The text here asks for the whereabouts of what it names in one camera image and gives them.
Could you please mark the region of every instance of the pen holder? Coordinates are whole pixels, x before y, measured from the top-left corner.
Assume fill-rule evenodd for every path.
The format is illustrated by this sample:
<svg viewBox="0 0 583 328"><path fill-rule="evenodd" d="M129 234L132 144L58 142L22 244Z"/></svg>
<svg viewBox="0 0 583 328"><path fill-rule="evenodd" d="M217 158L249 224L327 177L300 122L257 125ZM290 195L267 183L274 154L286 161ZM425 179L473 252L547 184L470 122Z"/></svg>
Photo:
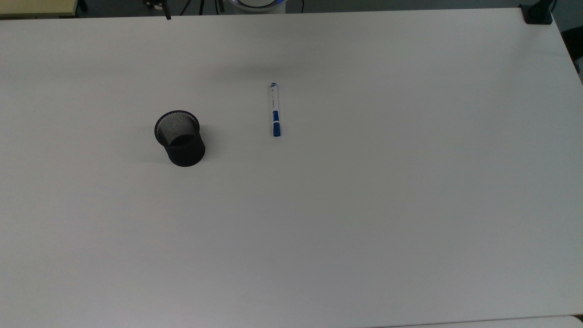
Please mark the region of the pen holder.
<svg viewBox="0 0 583 328"><path fill-rule="evenodd" d="M183 110L168 112L158 119L154 135L168 158L178 166L192 166L205 155L201 126L194 115Z"/></svg>

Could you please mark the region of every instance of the black object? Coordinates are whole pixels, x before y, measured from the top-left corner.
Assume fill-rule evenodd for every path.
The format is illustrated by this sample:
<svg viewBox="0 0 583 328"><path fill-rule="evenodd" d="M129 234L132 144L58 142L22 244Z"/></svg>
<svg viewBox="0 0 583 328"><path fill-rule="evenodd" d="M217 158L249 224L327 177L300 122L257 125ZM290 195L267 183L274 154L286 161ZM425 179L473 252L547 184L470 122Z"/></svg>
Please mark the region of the black object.
<svg viewBox="0 0 583 328"><path fill-rule="evenodd" d="M154 135L168 158L178 166L192 166L205 156L201 126L194 115L183 110L168 112L158 119Z"/></svg>
<svg viewBox="0 0 583 328"><path fill-rule="evenodd" d="M556 0L540 0L534 5L520 5L526 24L550 25L553 22L553 18L550 15L551 10L549 7L553 1L556 4Z"/></svg>
<svg viewBox="0 0 583 328"><path fill-rule="evenodd" d="M166 19L167 20L172 19L172 17L170 17L170 10L168 9L168 4L166 3L166 0L142 0L142 3L146 5L148 8L152 8L155 5L162 7Z"/></svg>
<svg viewBox="0 0 583 328"><path fill-rule="evenodd" d="M583 57L583 26L575 27L574 29L566 30L561 33L569 56L575 65L577 73L581 73L581 69L577 64L577 60Z"/></svg>
<svg viewBox="0 0 583 328"><path fill-rule="evenodd" d="M89 10L89 7L87 6L87 2L85 2L85 0L78 0L77 1L77 6L81 9L81 11L86 12L87 10Z"/></svg>

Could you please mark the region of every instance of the cable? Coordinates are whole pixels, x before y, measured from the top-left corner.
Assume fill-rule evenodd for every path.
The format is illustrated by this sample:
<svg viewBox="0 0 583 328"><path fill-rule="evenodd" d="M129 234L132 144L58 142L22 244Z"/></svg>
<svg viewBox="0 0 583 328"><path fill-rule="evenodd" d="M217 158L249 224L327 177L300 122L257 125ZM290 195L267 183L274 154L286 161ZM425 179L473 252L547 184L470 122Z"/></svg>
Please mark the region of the cable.
<svg viewBox="0 0 583 328"><path fill-rule="evenodd" d="M184 8L182 9L182 12L180 12L180 16L182 16L182 14L186 11L186 8L188 7L188 5L190 4L192 0L188 0L188 2L186 3L186 5L184 6Z"/></svg>
<svg viewBox="0 0 583 328"><path fill-rule="evenodd" d="M205 7L205 0L201 0L201 7L198 9L198 16L202 16L202 9Z"/></svg>

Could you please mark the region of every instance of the blue marker cap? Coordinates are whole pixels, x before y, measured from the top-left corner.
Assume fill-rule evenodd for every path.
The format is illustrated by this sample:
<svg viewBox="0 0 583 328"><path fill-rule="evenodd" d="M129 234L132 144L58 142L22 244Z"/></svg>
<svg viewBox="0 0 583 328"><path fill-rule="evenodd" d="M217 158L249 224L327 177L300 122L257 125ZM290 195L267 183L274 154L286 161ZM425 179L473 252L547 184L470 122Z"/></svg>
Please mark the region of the blue marker cap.
<svg viewBox="0 0 583 328"><path fill-rule="evenodd" d="M279 131L279 122L273 122L273 136L279 137L281 135Z"/></svg>

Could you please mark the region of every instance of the black clamp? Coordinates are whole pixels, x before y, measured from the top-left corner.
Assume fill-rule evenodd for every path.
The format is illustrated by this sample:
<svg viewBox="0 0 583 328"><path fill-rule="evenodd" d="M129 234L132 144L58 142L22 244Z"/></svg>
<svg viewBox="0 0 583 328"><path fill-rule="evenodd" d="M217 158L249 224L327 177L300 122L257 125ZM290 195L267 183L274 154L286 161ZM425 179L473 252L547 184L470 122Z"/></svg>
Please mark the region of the black clamp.
<svg viewBox="0 0 583 328"><path fill-rule="evenodd" d="M166 0L142 0L142 2L144 5L148 6L148 8L152 8L154 6L162 7L166 19L168 20L172 19L172 17L170 17L170 10L168 9L168 4L166 3Z"/></svg>

